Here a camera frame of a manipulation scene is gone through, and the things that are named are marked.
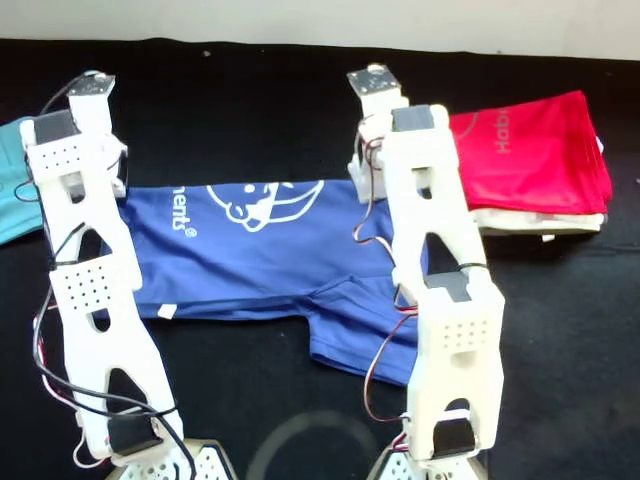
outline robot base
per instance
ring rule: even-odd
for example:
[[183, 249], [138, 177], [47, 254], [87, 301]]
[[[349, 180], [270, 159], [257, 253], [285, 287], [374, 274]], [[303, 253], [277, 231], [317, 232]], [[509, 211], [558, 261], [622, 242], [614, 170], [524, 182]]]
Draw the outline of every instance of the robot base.
[[386, 449], [373, 466], [367, 480], [488, 480], [476, 458], [438, 460], [426, 471], [418, 469], [407, 453]]
[[[193, 455], [198, 469], [197, 480], [238, 480], [229, 457], [215, 440], [185, 439], [185, 445]], [[183, 480], [190, 472], [184, 462], [180, 462], [180, 473], [167, 462], [157, 464], [133, 464], [117, 468], [106, 480]]]

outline black tablecloth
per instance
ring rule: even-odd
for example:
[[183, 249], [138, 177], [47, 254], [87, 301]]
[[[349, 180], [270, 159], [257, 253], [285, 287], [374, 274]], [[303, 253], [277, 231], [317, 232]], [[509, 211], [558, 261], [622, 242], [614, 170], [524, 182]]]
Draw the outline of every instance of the black tablecloth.
[[[131, 185], [346, 178], [359, 103], [344, 75], [372, 61], [390, 66], [413, 103], [453, 113], [582, 89], [614, 181], [604, 231], [486, 241], [507, 299], [492, 476], [640, 475], [639, 64], [168, 40], [0, 41], [0, 57], [2, 123], [36, 113], [84, 69], [117, 74], [112, 115], [130, 147]], [[0, 271], [3, 476], [103, 478], [107, 467], [74, 467], [73, 415], [47, 397], [30, 360], [47, 285], [41, 234], [2, 247]], [[221, 441], [241, 478], [265, 439], [303, 413], [315, 423], [277, 452], [267, 479], [364, 478], [396, 433], [367, 419], [361, 378], [311, 361], [303, 318], [146, 323], [186, 435]], [[376, 385], [374, 401], [396, 413], [404, 393]]]

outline blue t-shirt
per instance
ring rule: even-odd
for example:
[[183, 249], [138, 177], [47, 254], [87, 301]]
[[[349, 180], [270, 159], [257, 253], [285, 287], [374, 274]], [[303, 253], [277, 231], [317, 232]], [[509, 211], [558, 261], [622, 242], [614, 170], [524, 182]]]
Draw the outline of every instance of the blue t-shirt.
[[[353, 240], [365, 210], [346, 180], [131, 188], [121, 214], [143, 275], [140, 314], [175, 304], [174, 318], [303, 315], [314, 358], [364, 374], [400, 318], [386, 251]], [[386, 201], [360, 233], [370, 235], [392, 237]], [[409, 325], [378, 377], [406, 383], [415, 345]]]

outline folded red shirt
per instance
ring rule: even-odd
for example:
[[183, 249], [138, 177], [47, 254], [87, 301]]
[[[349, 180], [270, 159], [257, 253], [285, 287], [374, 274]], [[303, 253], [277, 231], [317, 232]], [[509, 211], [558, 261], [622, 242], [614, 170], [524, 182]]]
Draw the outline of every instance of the folded red shirt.
[[582, 92], [453, 115], [471, 210], [606, 213], [612, 187]]

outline white 3d-printed robot arm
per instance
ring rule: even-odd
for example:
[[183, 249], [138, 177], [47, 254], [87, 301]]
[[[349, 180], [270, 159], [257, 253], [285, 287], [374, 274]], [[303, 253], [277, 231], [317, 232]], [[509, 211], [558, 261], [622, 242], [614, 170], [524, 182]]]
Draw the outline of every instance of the white 3d-printed robot arm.
[[[112, 370], [121, 369], [144, 393], [145, 403], [161, 412], [171, 410], [174, 400], [160, 354], [138, 316], [133, 291], [142, 286], [142, 275], [115, 200], [124, 188], [113, 167], [126, 147], [111, 134], [107, 97], [114, 81], [101, 73], [86, 75], [68, 92], [70, 111], [26, 120], [20, 130], [55, 252], [50, 280], [63, 325], [69, 381], [107, 393]], [[82, 236], [89, 229], [100, 235], [110, 253], [79, 261]], [[94, 322], [99, 311], [109, 317], [106, 330]], [[105, 399], [77, 392], [74, 398], [107, 411]], [[150, 417], [146, 420], [160, 441], [119, 451], [108, 417], [78, 408], [76, 418], [96, 459], [126, 465], [176, 456], [167, 430]], [[164, 419], [182, 438], [178, 412]]]
[[[465, 202], [449, 117], [439, 105], [409, 107], [384, 66], [370, 65], [348, 78], [362, 102], [358, 132], [365, 145], [363, 159], [355, 154], [349, 172], [361, 202], [371, 195], [388, 199], [393, 281], [419, 312], [418, 356], [404, 420], [409, 463], [414, 472], [453, 468], [457, 478], [478, 478], [466, 459], [495, 442], [504, 298], [486, 268]], [[428, 233], [442, 239], [460, 271], [424, 276], [420, 255]], [[452, 422], [445, 413], [460, 399], [468, 402], [472, 429], [462, 443], [456, 438], [465, 436], [461, 430], [447, 432]]]

